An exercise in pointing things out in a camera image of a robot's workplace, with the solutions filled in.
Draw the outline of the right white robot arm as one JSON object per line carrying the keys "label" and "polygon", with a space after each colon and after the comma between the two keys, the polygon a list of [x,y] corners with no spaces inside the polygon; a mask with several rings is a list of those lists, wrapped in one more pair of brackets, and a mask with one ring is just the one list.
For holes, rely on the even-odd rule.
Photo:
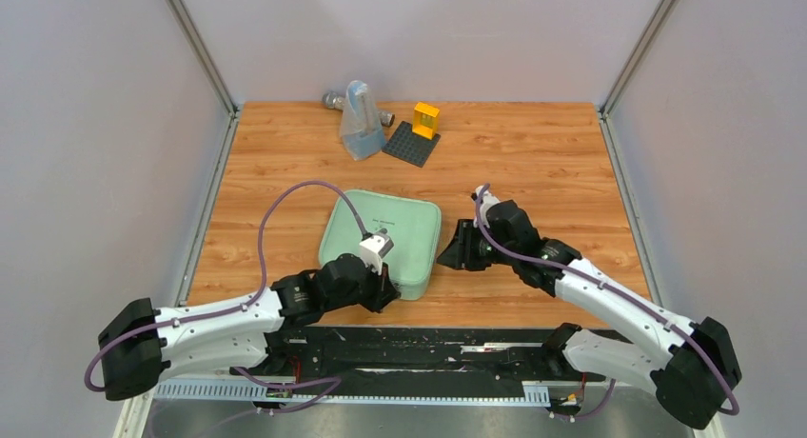
{"label": "right white robot arm", "polygon": [[543,345],[549,374],[563,379],[578,371],[622,381],[653,395],[689,428],[707,428],[717,414],[738,415],[734,390],[742,373],[720,321],[696,322],[643,298],[577,249],[540,236],[513,200],[500,200],[484,187],[471,199],[473,217],[458,221],[438,264],[466,271],[507,265],[528,287],[590,312],[620,335],[611,339],[575,324],[558,326]]}

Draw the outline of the mint green medicine kit case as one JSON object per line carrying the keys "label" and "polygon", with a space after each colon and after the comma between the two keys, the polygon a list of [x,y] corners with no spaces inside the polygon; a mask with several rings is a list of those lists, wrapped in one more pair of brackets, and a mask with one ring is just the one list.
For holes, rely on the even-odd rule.
{"label": "mint green medicine kit case", "polygon": [[321,265],[351,253],[373,270],[387,265],[407,301],[426,292],[442,228],[442,211],[429,201],[350,189],[337,200],[325,228]]}

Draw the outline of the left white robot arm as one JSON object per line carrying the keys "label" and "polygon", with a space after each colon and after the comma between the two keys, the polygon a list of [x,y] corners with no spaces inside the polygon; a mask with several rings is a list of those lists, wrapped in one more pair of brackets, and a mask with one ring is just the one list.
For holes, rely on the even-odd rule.
{"label": "left white robot arm", "polygon": [[331,311],[361,306],[381,312],[399,299],[389,268],[343,254],[254,293],[201,306],[156,308],[129,302],[98,335],[98,353],[85,373],[90,390],[109,401],[141,395],[180,375],[260,366],[284,372],[291,348],[269,334],[318,323]]}

